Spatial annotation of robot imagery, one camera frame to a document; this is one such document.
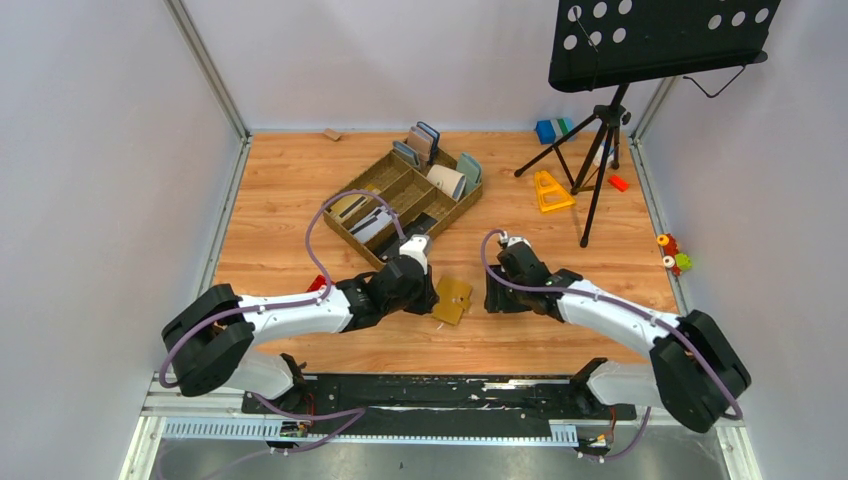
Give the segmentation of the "yellow leather card holder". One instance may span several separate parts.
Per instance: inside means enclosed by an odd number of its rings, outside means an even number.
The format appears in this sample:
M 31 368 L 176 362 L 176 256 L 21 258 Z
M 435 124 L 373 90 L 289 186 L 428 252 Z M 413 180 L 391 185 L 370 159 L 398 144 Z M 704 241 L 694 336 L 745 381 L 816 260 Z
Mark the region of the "yellow leather card holder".
M 436 285 L 438 302 L 431 315 L 438 321 L 457 326 L 471 306 L 473 286 L 451 276 L 442 276 Z

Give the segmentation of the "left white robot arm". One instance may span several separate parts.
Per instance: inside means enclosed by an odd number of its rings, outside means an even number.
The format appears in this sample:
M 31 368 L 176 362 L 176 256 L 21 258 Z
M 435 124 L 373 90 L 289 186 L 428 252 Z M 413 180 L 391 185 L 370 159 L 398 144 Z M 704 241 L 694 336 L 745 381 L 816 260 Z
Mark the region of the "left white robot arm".
M 237 295 L 229 284 L 209 288 L 162 329 L 166 358 L 159 371 L 164 388 L 197 397 L 220 387 L 268 399 L 283 413 L 298 411 L 306 386 L 294 361 L 257 347 L 315 333 L 348 333 L 376 326 L 404 311 L 425 315 L 437 303 L 432 268 L 400 255 L 381 270 L 281 297 Z

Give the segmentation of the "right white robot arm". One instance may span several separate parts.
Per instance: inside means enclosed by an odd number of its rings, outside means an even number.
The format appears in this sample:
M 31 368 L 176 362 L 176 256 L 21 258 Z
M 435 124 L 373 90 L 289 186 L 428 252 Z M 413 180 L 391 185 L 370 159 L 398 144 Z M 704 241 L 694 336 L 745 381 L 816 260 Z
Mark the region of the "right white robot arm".
M 752 377 L 709 314 L 642 306 L 576 272 L 550 271 L 523 237 L 495 235 L 498 263 L 485 270 L 496 292 L 525 310 L 612 339 L 645 360 L 597 359 L 586 366 L 570 392 L 577 413 L 592 418 L 619 404 L 661 408 L 697 433 L 721 419 L 743 419 L 739 398 Z

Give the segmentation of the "white black cards in tray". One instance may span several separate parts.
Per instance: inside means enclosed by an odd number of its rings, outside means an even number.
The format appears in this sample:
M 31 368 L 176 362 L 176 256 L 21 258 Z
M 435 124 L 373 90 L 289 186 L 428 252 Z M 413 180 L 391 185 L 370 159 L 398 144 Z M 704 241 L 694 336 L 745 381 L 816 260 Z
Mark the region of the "white black cards in tray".
M 367 243 L 377 236 L 384 228 L 396 229 L 398 222 L 395 213 L 385 207 L 377 206 L 350 229 L 350 234 L 360 243 Z

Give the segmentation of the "gold cards in tray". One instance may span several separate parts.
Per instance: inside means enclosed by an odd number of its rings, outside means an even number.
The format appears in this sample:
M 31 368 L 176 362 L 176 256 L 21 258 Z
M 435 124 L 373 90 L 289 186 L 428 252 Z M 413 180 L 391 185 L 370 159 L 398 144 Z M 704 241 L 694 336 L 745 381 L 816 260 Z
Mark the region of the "gold cards in tray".
M 370 197 L 368 195 L 345 195 L 329 207 L 329 214 L 338 222 L 342 223 L 364 206 L 369 200 Z

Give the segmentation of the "beige card holder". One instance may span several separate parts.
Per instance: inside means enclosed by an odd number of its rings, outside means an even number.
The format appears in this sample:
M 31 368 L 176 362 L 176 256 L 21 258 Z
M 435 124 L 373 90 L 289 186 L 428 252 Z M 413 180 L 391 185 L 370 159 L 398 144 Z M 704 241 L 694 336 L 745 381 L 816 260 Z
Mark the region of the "beige card holder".
M 466 188 L 466 176 L 443 165 L 433 165 L 426 175 L 427 180 L 454 201 L 459 201 Z

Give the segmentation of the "teal card holder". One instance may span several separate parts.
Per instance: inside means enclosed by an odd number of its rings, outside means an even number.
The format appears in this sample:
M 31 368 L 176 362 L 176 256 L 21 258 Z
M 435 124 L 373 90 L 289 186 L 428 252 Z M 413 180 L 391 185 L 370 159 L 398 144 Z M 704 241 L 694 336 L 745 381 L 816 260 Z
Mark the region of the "teal card holder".
M 465 177 L 465 195 L 469 195 L 480 185 L 483 176 L 482 166 L 467 152 L 462 152 L 460 154 L 456 170 Z

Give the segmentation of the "blue card holders upright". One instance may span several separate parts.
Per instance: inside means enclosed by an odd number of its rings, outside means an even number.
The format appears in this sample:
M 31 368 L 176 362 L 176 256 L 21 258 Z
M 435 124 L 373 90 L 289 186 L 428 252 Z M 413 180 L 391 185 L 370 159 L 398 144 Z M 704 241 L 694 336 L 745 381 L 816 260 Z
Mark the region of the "blue card holders upright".
M 429 124 L 418 121 L 404 141 L 394 141 L 392 151 L 411 167 L 421 170 L 431 165 L 439 149 L 441 133 Z

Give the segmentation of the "yellow triangular toy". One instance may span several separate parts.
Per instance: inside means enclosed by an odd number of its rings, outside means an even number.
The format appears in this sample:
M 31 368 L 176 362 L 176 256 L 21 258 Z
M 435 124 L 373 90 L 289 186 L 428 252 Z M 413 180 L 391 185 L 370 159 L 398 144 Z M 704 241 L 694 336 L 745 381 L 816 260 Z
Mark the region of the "yellow triangular toy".
M 533 180 L 538 209 L 542 214 L 576 205 L 574 197 L 548 171 L 535 172 Z

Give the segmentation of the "red plastic block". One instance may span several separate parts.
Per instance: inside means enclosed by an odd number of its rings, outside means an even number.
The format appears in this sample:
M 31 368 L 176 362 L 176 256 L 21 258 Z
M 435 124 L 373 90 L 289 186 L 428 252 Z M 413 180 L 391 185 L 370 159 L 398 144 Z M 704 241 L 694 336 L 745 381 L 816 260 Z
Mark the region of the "red plastic block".
M 307 292 L 319 291 L 327 286 L 327 279 L 324 275 L 317 275 L 307 288 Z

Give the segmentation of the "small red brick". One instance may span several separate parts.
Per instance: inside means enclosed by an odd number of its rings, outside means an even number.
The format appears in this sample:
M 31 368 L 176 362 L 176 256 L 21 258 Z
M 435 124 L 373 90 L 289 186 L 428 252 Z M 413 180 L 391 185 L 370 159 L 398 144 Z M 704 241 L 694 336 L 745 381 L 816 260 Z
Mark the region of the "small red brick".
M 630 188 L 630 184 L 618 175 L 611 175 L 608 183 L 619 192 L 626 192 Z

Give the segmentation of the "blue green block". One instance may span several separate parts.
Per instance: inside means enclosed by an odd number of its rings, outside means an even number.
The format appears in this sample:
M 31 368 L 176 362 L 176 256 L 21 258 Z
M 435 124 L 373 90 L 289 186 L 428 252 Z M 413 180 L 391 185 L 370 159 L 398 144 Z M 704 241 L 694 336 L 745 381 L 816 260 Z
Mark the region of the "blue green block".
M 551 145 L 570 133 L 575 128 L 569 117 L 540 120 L 536 123 L 534 132 L 541 145 Z

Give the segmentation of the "colourful toy car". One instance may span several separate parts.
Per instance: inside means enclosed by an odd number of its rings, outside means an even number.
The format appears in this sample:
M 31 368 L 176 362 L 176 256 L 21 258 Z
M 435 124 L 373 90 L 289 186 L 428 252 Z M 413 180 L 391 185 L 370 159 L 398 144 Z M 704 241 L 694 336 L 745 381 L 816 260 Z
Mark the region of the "colourful toy car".
M 676 238 L 670 233 L 664 233 L 656 237 L 656 242 L 662 250 L 662 262 L 664 267 L 675 277 L 681 276 L 693 268 L 690 256 L 681 249 Z

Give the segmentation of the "small wooden block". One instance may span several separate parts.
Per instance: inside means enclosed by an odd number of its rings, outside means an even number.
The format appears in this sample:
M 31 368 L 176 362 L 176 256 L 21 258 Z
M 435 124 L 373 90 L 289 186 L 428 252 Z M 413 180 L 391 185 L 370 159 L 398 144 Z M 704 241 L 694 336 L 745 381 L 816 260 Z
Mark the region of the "small wooden block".
M 323 135 L 333 142 L 337 142 L 343 137 L 343 134 L 341 132 L 336 131 L 336 130 L 331 129 L 331 128 L 324 129 Z

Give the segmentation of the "black music stand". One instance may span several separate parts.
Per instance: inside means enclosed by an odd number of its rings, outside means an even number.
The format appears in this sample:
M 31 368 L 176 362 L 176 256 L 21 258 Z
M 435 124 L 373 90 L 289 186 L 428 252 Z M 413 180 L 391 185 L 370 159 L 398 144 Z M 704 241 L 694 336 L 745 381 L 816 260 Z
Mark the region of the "black music stand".
M 597 178 L 619 164 L 621 130 L 629 122 L 623 99 L 634 83 L 763 63 L 764 45 L 779 0 L 561 1 L 548 83 L 563 93 L 607 87 L 615 92 L 575 128 L 542 151 L 558 153 L 578 132 L 599 122 L 577 173 L 566 174 L 571 194 L 588 190 L 595 155 Z

